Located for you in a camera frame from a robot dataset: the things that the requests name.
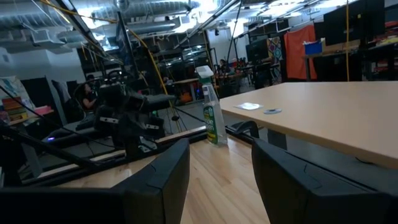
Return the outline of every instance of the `chair backrest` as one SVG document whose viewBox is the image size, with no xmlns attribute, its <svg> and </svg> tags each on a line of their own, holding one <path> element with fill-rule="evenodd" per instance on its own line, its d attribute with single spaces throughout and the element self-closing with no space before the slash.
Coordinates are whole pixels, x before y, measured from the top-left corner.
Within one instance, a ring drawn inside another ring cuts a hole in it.
<svg viewBox="0 0 398 224">
<path fill-rule="evenodd" d="M 65 82 L 57 82 L 55 80 L 51 80 L 51 82 L 60 97 L 63 112 L 67 117 L 68 123 L 83 119 L 84 112 L 81 110 L 79 105 L 76 104 L 75 100 L 70 97 L 67 84 Z"/>
<path fill-rule="evenodd" d="M 61 83 L 55 80 L 51 80 L 51 82 L 54 88 L 56 89 L 58 96 L 60 97 L 62 106 L 64 107 L 65 103 L 71 99 L 68 92 L 67 84 L 65 82 Z"/>
</svg>

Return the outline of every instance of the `small white object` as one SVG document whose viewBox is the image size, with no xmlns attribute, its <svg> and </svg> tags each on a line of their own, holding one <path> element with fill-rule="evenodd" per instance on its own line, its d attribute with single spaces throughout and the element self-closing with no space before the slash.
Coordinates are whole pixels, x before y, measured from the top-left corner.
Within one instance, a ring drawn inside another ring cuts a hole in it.
<svg viewBox="0 0 398 224">
<path fill-rule="evenodd" d="M 239 109 L 244 109 L 244 110 L 256 110 L 259 108 L 262 108 L 262 105 L 259 105 L 257 103 L 243 103 L 241 105 L 235 106 L 236 108 Z"/>
<path fill-rule="evenodd" d="M 197 67 L 197 72 L 201 78 L 210 78 L 214 75 L 208 65 Z"/>
</svg>

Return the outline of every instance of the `orange curtain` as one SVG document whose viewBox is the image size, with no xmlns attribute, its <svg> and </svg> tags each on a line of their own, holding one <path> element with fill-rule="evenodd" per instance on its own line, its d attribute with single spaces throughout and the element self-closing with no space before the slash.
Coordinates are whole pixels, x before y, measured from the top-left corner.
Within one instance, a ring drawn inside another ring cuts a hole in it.
<svg viewBox="0 0 398 224">
<path fill-rule="evenodd" d="M 286 47 L 286 70 L 287 78 L 307 79 L 305 72 L 304 41 L 315 41 L 315 29 L 313 25 L 306 26 L 295 32 L 288 32 L 284 35 Z M 317 79 L 313 61 L 310 59 L 311 79 Z"/>
</svg>

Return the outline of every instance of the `spray bottle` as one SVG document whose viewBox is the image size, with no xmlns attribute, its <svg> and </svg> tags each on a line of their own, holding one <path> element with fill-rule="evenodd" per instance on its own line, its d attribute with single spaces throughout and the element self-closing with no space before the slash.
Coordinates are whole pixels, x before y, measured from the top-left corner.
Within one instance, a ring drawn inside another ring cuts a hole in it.
<svg viewBox="0 0 398 224">
<path fill-rule="evenodd" d="M 207 65 L 197 67 L 197 72 L 202 83 L 203 96 L 205 97 L 203 114 L 206 121 L 207 139 L 217 146 L 227 144 L 228 140 L 220 102 L 211 84 L 211 77 L 214 73 Z"/>
</svg>

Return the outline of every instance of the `ceiling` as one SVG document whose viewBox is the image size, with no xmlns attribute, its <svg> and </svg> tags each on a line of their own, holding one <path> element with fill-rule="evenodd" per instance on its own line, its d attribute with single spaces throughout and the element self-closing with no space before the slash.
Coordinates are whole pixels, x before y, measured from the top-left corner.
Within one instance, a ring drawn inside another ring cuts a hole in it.
<svg viewBox="0 0 398 224">
<path fill-rule="evenodd" d="M 35 49 L 64 49 L 81 47 L 85 38 L 73 28 L 68 17 L 42 3 L 47 0 L 0 1 L 0 47 L 9 53 Z M 72 3 L 78 13 L 102 19 L 116 20 L 120 11 L 128 28 L 142 38 L 168 36 L 194 30 L 229 0 L 62 0 Z M 317 0 L 245 0 L 238 21 L 245 26 L 263 23 Z M 345 0 L 321 0 L 331 5 Z M 239 4 L 229 8 L 205 29 L 228 26 L 236 19 Z M 114 45 L 116 25 L 105 21 L 83 18 L 95 39 L 104 49 Z"/>
</svg>

